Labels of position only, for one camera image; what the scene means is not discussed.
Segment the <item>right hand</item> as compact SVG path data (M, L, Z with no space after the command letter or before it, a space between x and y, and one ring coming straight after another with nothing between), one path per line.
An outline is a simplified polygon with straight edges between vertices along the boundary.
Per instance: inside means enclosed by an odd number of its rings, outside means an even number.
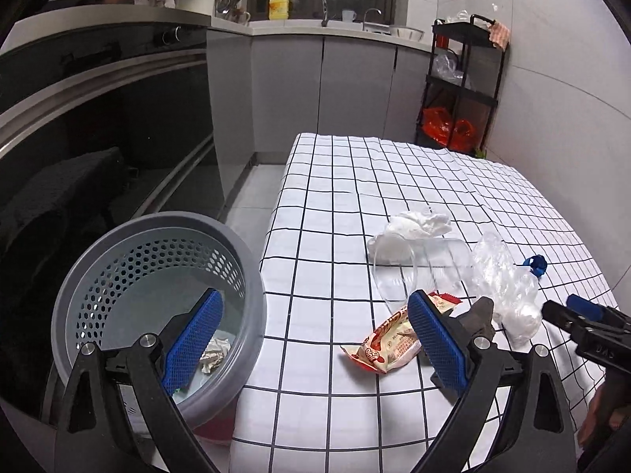
M616 431L629 419L630 390L604 382L588 405L585 421L577 435L577 443L581 449L586 449L600 427L606 426Z

